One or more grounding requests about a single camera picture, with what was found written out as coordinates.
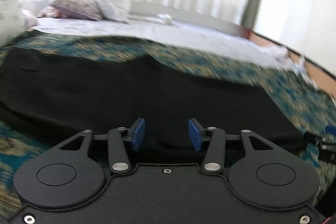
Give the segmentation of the black pants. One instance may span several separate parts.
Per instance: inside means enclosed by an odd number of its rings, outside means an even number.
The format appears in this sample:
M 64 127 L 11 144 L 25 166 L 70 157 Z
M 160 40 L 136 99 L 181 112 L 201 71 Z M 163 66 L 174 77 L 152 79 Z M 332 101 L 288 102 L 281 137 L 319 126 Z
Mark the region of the black pants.
M 291 153 L 307 145 L 264 89 L 193 76 L 149 55 L 118 63 L 13 48 L 1 66 L 1 117 L 49 145 L 143 118 L 141 162 L 196 160 L 190 118 L 228 134 L 254 131 Z

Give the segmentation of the blue paisley bedspread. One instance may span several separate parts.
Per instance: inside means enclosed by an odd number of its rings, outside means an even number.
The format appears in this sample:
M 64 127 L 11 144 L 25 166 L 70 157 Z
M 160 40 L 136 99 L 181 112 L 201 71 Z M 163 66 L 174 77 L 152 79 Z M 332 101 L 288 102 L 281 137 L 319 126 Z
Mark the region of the blue paisley bedspread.
M 331 96 L 292 71 L 125 36 L 33 31 L 1 48 L 1 216 L 21 207 L 15 171 L 80 130 L 97 134 L 146 120 L 132 161 L 202 159 L 189 118 L 229 134 L 247 128 L 316 169 L 313 203 L 335 213 L 335 161 L 317 145 L 335 140 Z

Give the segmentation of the white clutter pile at bedside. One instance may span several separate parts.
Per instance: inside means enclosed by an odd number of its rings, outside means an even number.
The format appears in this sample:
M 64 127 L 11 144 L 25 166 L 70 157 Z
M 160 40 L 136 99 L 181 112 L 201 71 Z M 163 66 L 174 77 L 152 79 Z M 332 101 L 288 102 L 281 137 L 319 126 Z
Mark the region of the white clutter pile at bedside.
M 290 58 L 289 50 L 283 46 L 264 46 L 260 47 L 260 51 L 279 61 L 284 68 L 289 68 L 294 71 L 297 76 L 301 75 L 307 84 L 313 86 L 315 90 L 319 90 L 318 85 L 309 77 L 307 69 L 305 68 L 305 57 L 300 56 L 298 61 L 293 61 Z

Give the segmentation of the white bed sheet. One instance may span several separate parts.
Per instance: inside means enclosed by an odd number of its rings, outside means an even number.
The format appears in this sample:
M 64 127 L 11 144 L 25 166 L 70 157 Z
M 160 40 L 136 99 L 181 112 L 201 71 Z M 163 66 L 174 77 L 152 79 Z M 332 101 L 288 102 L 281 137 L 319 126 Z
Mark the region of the white bed sheet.
M 169 46 L 191 48 L 215 53 L 230 59 L 251 62 L 261 67 L 290 70 L 260 51 L 260 46 L 248 39 L 210 28 L 176 22 L 173 26 L 132 20 L 128 24 L 108 20 L 39 18 L 33 29 L 48 34 L 80 36 L 129 36 L 152 40 Z

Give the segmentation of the white pillow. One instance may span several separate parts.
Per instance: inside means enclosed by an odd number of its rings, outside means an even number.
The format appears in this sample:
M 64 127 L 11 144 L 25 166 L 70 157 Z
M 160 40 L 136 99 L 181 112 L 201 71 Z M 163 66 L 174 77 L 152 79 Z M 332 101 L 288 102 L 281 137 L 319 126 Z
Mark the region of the white pillow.
M 107 20 L 127 23 L 131 0 L 97 0 L 100 10 Z

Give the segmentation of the floral purple pillow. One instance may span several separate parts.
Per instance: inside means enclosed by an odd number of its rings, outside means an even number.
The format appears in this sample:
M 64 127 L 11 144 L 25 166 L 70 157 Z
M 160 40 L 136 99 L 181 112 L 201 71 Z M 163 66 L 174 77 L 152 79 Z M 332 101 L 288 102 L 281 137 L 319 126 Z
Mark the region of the floral purple pillow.
M 97 0 L 52 0 L 50 6 L 66 18 L 103 20 Z

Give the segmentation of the white floral duvet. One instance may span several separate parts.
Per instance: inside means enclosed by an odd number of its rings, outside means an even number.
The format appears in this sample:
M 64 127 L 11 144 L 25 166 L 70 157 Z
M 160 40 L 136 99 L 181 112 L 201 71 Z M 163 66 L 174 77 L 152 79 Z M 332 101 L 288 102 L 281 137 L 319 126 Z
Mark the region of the white floral duvet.
M 37 17 L 28 10 L 22 8 L 20 0 L 1 0 L 0 20 L 0 44 L 7 46 L 14 38 L 30 29 L 38 26 Z

